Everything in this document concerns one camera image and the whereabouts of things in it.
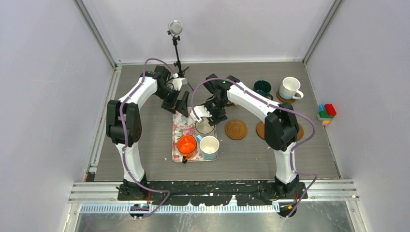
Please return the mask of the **white mug brown rim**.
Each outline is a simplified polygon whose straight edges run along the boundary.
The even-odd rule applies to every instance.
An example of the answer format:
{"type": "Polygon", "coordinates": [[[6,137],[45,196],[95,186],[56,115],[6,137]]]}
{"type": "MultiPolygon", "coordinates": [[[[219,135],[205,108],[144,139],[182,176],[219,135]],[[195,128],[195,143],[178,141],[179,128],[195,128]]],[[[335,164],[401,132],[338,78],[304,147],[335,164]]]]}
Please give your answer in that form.
{"type": "Polygon", "coordinates": [[[201,122],[195,122],[195,129],[198,133],[206,135],[215,130],[215,125],[210,125],[208,119],[203,119],[201,122]]]}

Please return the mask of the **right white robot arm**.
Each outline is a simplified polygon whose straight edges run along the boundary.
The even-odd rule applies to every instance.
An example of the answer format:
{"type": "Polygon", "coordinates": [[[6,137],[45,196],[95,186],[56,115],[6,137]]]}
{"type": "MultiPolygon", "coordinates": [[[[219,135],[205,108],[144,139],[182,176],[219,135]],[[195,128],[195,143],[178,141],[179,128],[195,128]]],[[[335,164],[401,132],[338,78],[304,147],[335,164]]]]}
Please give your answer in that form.
{"type": "Polygon", "coordinates": [[[227,119],[225,106],[228,102],[253,113],[264,123],[264,140],[274,150],[274,189],[278,197],[286,199],[295,196],[302,199],[306,187],[300,183],[300,175],[295,169],[294,150],[300,128],[293,106],[287,102],[278,103],[266,99],[231,75],[218,78],[212,74],[202,85],[212,96],[205,103],[196,106],[191,116],[196,121],[207,119],[210,125],[217,125],[227,119]]]}

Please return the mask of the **dark green mug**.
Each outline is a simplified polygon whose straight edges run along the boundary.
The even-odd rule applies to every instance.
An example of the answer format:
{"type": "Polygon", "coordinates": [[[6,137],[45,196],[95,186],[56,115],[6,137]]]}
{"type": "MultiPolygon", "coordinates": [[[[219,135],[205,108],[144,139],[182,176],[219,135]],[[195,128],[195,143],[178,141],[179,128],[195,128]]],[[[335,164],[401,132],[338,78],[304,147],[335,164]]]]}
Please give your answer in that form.
{"type": "Polygon", "coordinates": [[[258,80],[253,84],[253,89],[254,92],[258,93],[259,95],[269,99],[273,100],[273,96],[271,95],[271,90],[272,87],[269,82],[265,80],[258,80]]]}

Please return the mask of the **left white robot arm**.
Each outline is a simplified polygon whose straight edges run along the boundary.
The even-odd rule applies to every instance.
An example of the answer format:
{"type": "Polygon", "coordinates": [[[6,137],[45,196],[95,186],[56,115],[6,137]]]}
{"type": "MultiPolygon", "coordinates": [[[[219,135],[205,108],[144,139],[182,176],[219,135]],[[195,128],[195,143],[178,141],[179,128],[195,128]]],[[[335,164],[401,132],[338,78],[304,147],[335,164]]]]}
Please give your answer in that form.
{"type": "Polygon", "coordinates": [[[106,107],[106,135],[118,149],[124,168],[122,184],[118,187],[119,200],[143,200],[150,191],[141,164],[139,140],[142,135],[140,109],[152,96],[162,100],[162,109],[188,116],[189,92],[178,96],[187,79],[172,74],[165,66],[157,65],[151,72],[143,71],[137,84],[119,100],[110,100],[106,107]]]}

